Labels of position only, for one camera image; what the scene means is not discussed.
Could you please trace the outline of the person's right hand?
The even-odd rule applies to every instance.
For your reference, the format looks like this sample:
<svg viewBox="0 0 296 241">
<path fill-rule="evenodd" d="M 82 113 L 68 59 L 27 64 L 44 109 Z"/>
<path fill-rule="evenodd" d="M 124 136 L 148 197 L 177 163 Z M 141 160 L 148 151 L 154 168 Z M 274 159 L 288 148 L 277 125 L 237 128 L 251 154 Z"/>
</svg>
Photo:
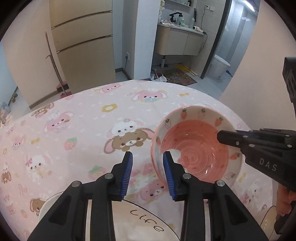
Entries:
<svg viewBox="0 0 296 241">
<path fill-rule="evenodd" d="M 292 210 L 292 201 L 296 201 L 296 193 L 279 184 L 276 197 L 276 212 L 280 216 L 289 214 Z"/>
</svg>

